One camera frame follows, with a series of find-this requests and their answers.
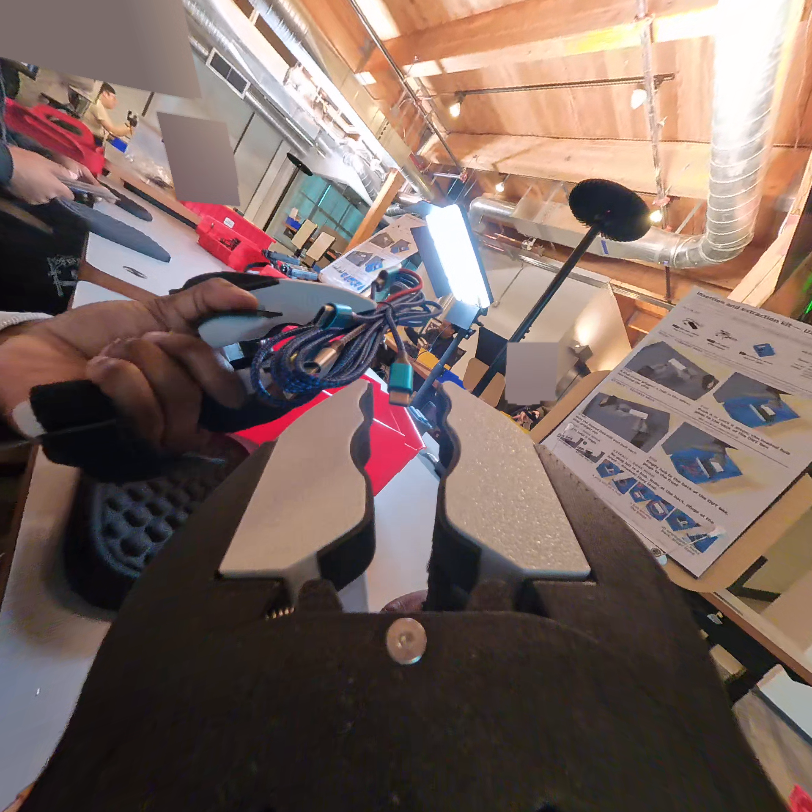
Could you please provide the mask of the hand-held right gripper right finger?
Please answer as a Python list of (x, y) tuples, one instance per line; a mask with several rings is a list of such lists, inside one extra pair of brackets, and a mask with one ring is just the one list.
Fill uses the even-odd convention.
[(427, 611), (461, 611), (498, 582), (587, 582), (592, 570), (529, 435), (452, 383), (441, 386), (436, 513)]

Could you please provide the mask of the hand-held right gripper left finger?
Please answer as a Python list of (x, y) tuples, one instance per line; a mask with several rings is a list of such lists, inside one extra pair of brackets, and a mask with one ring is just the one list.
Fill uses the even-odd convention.
[(375, 553), (370, 458), (373, 386), (355, 381), (312, 406), (272, 445), (219, 564), (226, 579), (269, 577), (342, 590)]

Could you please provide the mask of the person's left hand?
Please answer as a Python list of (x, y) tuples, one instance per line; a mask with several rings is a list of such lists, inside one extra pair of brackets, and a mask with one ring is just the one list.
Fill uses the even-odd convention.
[(2, 433), (24, 437), (14, 411), (32, 388), (89, 380), (158, 452), (220, 457), (229, 441), (198, 424), (204, 395), (238, 409), (237, 374), (195, 330), (219, 313), (258, 308), (223, 279), (145, 302), (107, 301), (2, 329)]

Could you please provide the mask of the printed instruction sheet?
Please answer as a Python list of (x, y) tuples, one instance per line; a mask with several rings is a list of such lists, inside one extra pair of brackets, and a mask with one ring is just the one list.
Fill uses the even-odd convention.
[(809, 323), (693, 291), (542, 446), (703, 576), (809, 476), (810, 362)]
[(361, 295), (382, 271), (390, 271), (418, 254), (415, 235), (425, 220), (411, 214), (396, 218), (371, 238), (349, 249), (319, 274), (322, 283)]

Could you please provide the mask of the red plastic case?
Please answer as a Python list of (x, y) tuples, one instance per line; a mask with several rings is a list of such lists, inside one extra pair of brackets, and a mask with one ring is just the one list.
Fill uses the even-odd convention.
[[(425, 444), (405, 407), (390, 403), (387, 384), (372, 370), (363, 376), (373, 389), (373, 422), (370, 426), (370, 459), (365, 471), (370, 477), (374, 496), (384, 489), (403, 468), (425, 448)], [(314, 406), (327, 401), (339, 389), (319, 393), (313, 401), (286, 415), (228, 436), (249, 452), (279, 436)]]
[(198, 218), (198, 244), (236, 272), (269, 265), (266, 253), (275, 240), (234, 209), (223, 205), (182, 201)]

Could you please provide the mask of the cardboard box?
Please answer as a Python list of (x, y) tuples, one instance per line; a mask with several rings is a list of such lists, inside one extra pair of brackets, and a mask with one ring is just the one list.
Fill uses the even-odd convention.
[[(464, 388), (472, 393), (479, 386), (487, 370), (488, 364), (475, 357), (471, 357), (464, 371)], [(504, 395), (505, 383), (504, 374), (495, 373), (492, 380), (490, 380), (487, 386), (482, 390), (482, 393), (478, 395), (479, 399), (494, 408), (498, 408)]]

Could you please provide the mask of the led light panel on stand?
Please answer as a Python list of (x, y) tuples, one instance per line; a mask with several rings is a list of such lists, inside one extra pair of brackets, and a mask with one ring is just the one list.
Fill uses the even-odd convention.
[(493, 304), (494, 296), (477, 241), (464, 210), (457, 204), (428, 204), (424, 215), (426, 236), (417, 245), (434, 293), (440, 297), (441, 321), (454, 335), (421, 388), (411, 398), (410, 407), (422, 410), (433, 385), (452, 361), (471, 327)]

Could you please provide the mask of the cardboard board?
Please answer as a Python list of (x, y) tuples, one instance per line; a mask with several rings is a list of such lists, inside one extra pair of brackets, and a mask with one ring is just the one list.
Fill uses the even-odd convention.
[[(608, 370), (589, 373), (575, 383), (529, 432), (535, 443), (550, 436), (570, 413), (586, 399), (610, 374)], [(755, 562), (764, 556), (811, 507), (809, 473), (798, 477), (781, 496), (705, 571), (695, 577), (680, 564), (668, 560), (663, 565), (673, 583), (703, 594), (729, 588)]]

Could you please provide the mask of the red carry case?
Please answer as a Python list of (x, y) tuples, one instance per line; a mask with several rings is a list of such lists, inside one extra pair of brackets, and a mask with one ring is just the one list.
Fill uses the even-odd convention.
[(105, 171), (104, 148), (96, 144), (95, 136), (82, 121), (61, 110), (48, 105), (30, 108), (8, 100), (5, 122), (15, 133), (84, 165), (95, 177)]

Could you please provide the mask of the black round disc on pole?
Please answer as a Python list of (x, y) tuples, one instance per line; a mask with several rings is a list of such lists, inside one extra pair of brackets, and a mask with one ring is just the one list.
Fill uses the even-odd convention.
[(643, 199), (610, 180), (589, 178), (581, 181), (570, 192), (568, 205), (574, 218), (587, 230), (536, 304), (495, 356), (479, 386), (472, 392), (475, 396), (480, 395), (494, 374), (506, 365), (508, 348), (519, 343), (529, 333), (534, 321), (551, 303), (564, 280), (596, 238), (601, 236), (611, 241), (628, 243), (643, 238), (651, 227), (649, 209)]

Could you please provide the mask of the white box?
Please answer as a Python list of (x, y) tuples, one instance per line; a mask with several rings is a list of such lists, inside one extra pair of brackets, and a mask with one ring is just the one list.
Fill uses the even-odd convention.
[(811, 687), (781, 665), (773, 667), (755, 686), (762, 701), (811, 746)]

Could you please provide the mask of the silver air duct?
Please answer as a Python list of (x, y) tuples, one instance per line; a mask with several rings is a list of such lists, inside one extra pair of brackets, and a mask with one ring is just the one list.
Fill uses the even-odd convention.
[(596, 237), (589, 252), (671, 269), (716, 266), (754, 238), (783, 92), (804, 2), (719, 2), (705, 229), (651, 227), (638, 240)]
[(431, 130), (411, 87), (395, 82), (394, 103), (375, 96), (330, 41), (342, 33), (340, 2), (183, 2), (190, 42), (217, 51), (266, 100), (296, 143), (325, 157), (341, 157), (359, 176), (369, 198), (383, 176), (397, 170), (420, 199), (443, 193), (419, 166), (410, 136)]

